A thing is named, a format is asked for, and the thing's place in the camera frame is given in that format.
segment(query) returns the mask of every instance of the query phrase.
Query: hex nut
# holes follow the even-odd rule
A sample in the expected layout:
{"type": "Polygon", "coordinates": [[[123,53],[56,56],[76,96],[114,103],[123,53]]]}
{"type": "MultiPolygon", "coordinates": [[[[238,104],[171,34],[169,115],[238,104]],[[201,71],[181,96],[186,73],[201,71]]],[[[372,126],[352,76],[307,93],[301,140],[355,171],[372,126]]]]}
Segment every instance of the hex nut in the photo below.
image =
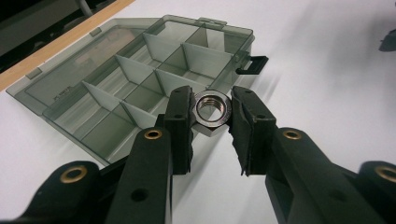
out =
{"type": "Polygon", "coordinates": [[[192,128],[199,133],[211,137],[228,129],[225,123],[232,114],[231,101],[221,92],[201,91],[195,95],[195,105],[192,113],[196,118],[196,122],[192,128]],[[214,106],[220,112],[220,117],[215,120],[203,118],[200,114],[200,109],[206,106],[214,106]]]}

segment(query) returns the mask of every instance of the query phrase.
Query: plastic organizer box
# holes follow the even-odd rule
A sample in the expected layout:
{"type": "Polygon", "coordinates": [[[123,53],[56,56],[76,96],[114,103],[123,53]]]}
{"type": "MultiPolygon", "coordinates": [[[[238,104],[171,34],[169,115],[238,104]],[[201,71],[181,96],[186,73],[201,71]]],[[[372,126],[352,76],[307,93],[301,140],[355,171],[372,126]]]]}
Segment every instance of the plastic organizer box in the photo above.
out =
{"type": "Polygon", "coordinates": [[[249,29],[209,19],[115,19],[7,92],[106,165],[129,154],[173,89],[227,93],[253,40],[249,29]]]}

